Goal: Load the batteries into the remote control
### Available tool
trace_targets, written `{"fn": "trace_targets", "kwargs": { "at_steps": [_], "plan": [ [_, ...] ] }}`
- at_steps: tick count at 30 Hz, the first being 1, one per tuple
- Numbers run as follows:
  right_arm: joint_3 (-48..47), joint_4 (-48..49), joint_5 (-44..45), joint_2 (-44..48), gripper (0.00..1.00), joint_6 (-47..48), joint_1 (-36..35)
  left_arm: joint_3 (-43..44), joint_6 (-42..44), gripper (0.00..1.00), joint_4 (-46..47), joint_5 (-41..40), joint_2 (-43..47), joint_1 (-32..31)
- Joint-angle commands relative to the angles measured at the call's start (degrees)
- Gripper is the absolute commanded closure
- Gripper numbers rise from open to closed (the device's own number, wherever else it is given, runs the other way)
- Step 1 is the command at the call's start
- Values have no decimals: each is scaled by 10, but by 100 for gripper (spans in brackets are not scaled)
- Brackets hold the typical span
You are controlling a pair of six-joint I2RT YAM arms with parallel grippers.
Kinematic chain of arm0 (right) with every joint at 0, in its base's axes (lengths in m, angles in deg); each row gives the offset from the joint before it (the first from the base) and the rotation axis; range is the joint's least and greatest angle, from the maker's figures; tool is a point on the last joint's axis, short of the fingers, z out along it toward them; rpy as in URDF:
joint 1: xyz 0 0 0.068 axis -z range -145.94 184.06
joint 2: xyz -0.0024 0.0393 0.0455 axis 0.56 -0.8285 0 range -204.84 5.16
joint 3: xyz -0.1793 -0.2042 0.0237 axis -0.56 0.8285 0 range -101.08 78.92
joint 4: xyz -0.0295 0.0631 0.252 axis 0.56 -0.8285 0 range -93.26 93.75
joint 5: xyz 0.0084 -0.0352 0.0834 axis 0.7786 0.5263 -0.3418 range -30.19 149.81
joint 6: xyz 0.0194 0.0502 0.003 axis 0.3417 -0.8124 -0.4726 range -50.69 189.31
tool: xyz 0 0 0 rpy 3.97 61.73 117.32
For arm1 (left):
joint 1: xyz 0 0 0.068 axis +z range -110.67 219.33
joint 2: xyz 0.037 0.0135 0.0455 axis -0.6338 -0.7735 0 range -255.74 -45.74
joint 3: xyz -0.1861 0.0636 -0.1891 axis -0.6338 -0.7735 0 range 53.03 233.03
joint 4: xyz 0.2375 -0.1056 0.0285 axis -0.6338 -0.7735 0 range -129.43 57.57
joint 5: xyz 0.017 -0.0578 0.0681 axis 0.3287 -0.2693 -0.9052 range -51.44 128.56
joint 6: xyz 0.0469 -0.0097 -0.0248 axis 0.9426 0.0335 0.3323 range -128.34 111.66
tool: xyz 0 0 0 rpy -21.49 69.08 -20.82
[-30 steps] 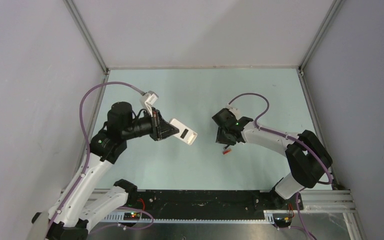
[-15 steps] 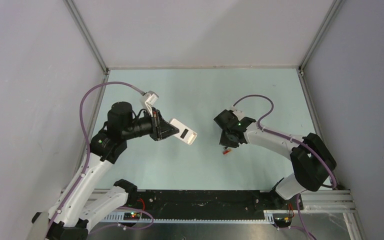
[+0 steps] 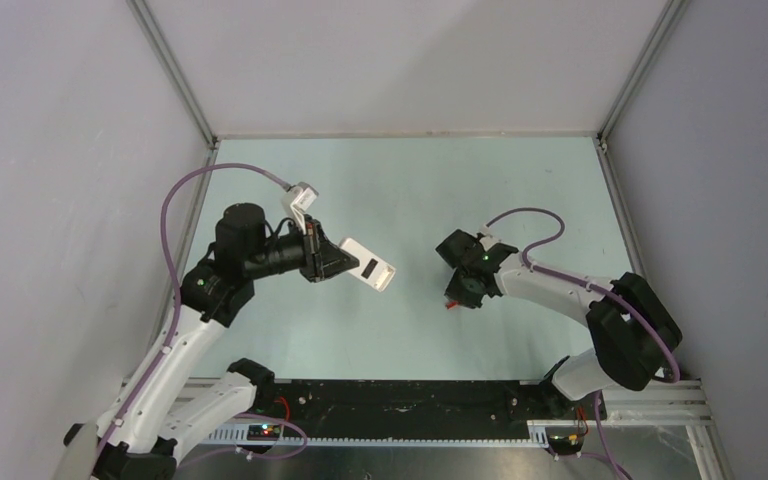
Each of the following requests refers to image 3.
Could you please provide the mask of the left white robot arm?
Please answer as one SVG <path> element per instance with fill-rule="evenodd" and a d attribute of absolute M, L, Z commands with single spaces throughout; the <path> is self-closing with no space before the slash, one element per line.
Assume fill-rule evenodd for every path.
<path fill-rule="evenodd" d="M 94 423 L 74 425 L 63 459 L 76 472 L 58 479 L 170 479 L 209 434 L 238 414 L 264 416 L 276 403 L 274 374 L 249 359 L 186 405 L 173 405 L 201 358 L 228 332 L 254 296 L 256 280 L 298 271 L 318 283 L 360 264 L 332 243 L 318 220 L 302 215 L 285 235 L 268 230 L 255 204 L 228 207 L 215 240 L 184 277 L 159 338 L 116 401 Z"/>

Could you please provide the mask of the white red remote control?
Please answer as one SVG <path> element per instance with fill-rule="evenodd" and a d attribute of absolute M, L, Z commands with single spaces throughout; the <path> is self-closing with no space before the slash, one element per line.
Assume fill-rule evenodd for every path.
<path fill-rule="evenodd" d="M 353 238 L 346 237 L 338 244 L 339 248 L 358 260 L 358 265 L 348 274 L 371 287 L 383 292 L 393 280 L 396 268 Z"/>

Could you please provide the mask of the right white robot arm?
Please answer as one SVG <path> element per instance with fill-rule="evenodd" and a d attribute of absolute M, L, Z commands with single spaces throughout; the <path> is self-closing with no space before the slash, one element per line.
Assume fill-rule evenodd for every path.
<path fill-rule="evenodd" d="M 435 249 L 453 270 L 446 299 L 469 309 L 493 297 L 526 300 L 577 321 L 591 349 L 561 360 L 541 382 L 545 411 L 566 418 L 582 398 L 607 387 L 641 391 L 667 369 L 683 334 L 650 284 L 626 272 L 618 279 L 567 272 L 525 259 L 520 250 L 482 231 L 456 230 Z"/>

